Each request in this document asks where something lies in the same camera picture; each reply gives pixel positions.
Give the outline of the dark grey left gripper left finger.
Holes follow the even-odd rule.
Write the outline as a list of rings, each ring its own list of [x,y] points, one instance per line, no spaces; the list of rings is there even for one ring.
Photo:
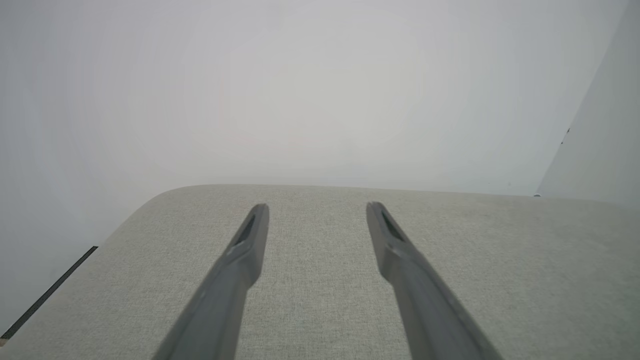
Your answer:
[[[270,212],[252,207],[154,354],[155,360],[233,360],[247,292],[263,268]]]

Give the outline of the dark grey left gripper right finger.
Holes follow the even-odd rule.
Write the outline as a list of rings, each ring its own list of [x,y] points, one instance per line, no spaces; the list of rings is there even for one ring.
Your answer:
[[[382,277],[393,287],[414,360],[500,360],[501,354],[381,202],[366,223]]]

